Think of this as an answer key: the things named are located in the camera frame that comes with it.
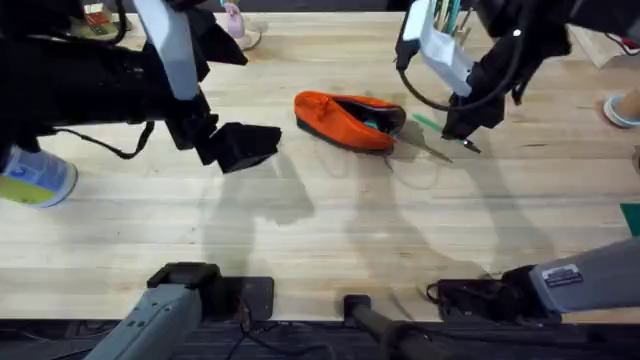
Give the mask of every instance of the pink object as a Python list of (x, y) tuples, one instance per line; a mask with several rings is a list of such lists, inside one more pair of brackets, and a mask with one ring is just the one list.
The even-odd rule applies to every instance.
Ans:
[(224, 9), (229, 16), (229, 22), (227, 24), (227, 32), (229, 35), (236, 39), (244, 37), (244, 19), (242, 18), (242, 13), (240, 13), (240, 8), (238, 8), (236, 4), (226, 2)]

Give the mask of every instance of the white container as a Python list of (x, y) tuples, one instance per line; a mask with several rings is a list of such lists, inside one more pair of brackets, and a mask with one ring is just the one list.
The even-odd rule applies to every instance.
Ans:
[(71, 193), (78, 180), (73, 164), (46, 151), (32, 154), (12, 146), (2, 159), (6, 161), (0, 161), (0, 197), (21, 204), (53, 206)]

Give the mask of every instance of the blue label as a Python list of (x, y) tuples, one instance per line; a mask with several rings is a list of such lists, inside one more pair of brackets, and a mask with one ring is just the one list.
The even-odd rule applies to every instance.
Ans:
[(64, 185), (69, 170), (62, 159), (46, 152), (32, 154), (21, 151), (12, 155), (17, 157), (8, 169), (8, 177), (54, 193)]

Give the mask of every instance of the black bracket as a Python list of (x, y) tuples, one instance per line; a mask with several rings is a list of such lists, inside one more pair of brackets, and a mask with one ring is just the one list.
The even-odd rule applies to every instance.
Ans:
[(248, 308), (253, 320), (269, 320), (273, 314), (274, 280), (271, 277), (222, 277), (220, 268), (206, 263), (169, 263), (148, 281), (148, 288), (160, 284), (182, 284), (198, 290), (205, 319), (224, 321), (243, 318)]

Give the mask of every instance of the green object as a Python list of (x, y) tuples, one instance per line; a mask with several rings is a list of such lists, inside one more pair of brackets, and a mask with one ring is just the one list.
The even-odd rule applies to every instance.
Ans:
[(365, 121), (364, 122), (365, 125), (367, 125), (368, 127), (372, 128), (372, 129), (378, 129), (378, 123), (376, 123), (375, 121), (369, 120), (369, 121)]
[(640, 236), (640, 204), (620, 204), (631, 235)]
[(459, 12), (460, 0), (453, 0), (451, 12), (449, 13), (449, 22), (447, 23), (447, 34), (449, 35), (453, 35), (453, 29), (456, 27), (456, 20), (458, 19)]
[(411, 116), (413, 116), (413, 118), (416, 119), (419, 123), (421, 123), (422, 125), (430, 128), (431, 130), (433, 130), (435, 132), (442, 132), (442, 126), (440, 126), (437, 123), (427, 119), (426, 116), (422, 116), (420, 114), (413, 114)]

